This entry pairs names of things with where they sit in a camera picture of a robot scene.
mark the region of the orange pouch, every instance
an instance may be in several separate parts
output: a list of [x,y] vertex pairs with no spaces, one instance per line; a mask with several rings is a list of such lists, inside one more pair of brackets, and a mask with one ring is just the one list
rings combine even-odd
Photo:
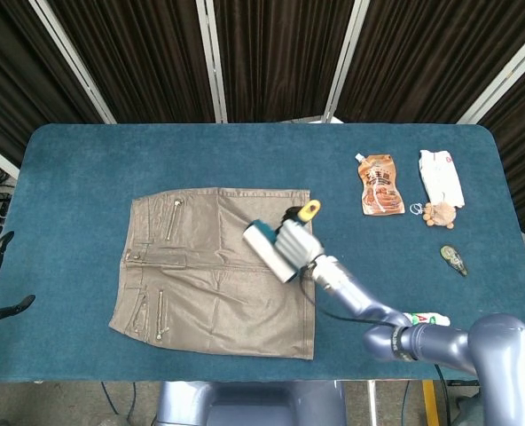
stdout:
[[357,171],[363,180],[361,204],[366,215],[404,213],[403,199],[396,190],[395,162],[390,155],[369,155],[361,161]]

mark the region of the zipper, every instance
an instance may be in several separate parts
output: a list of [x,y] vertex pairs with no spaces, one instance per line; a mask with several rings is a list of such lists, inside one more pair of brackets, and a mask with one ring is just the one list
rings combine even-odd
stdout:
[[184,204],[184,200],[176,198],[174,200],[174,208],[172,209],[172,214],[170,215],[170,221],[168,223],[168,236],[166,237],[167,241],[170,241],[172,236],[172,228],[174,227],[174,222],[176,222],[176,213],[180,209],[180,206]]
[[162,340],[162,335],[170,330],[170,327],[163,327],[164,318],[164,290],[158,292],[158,311],[156,312],[156,340]]

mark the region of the yellow trigger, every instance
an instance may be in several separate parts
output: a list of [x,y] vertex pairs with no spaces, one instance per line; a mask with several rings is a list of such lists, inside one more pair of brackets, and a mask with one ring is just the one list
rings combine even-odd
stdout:
[[309,222],[319,212],[321,203],[318,200],[310,200],[304,207],[298,212],[298,218],[303,222]]

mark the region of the white package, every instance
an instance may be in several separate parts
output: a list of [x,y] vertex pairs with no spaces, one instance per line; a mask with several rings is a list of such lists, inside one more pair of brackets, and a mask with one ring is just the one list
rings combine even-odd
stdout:
[[431,153],[420,151],[420,175],[432,204],[446,201],[454,207],[464,207],[464,194],[461,192],[458,173],[448,151]]

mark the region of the blue table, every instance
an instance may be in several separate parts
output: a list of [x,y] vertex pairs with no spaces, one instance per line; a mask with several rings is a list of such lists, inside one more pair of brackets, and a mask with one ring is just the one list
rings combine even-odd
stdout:
[[[354,156],[389,153],[406,206],[425,202],[419,150],[449,150],[466,198],[456,228],[420,217],[365,217]],[[317,314],[313,361],[168,351],[114,332],[118,266],[132,199],[169,189],[309,188],[323,202],[314,232],[385,303],[441,312],[470,327],[490,312],[525,321],[525,250],[498,152],[482,127],[389,124],[48,125],[32,137],[6,230],[16,235],[0,306],[36,294],[0,322],[0,380],[434,378],[432,366],[383,364],[367,326]],[[439,255],[451,243],[461,277]],[[344,313],[323,291],[317,301]],[[466,379],[445,372],[450,379]]]

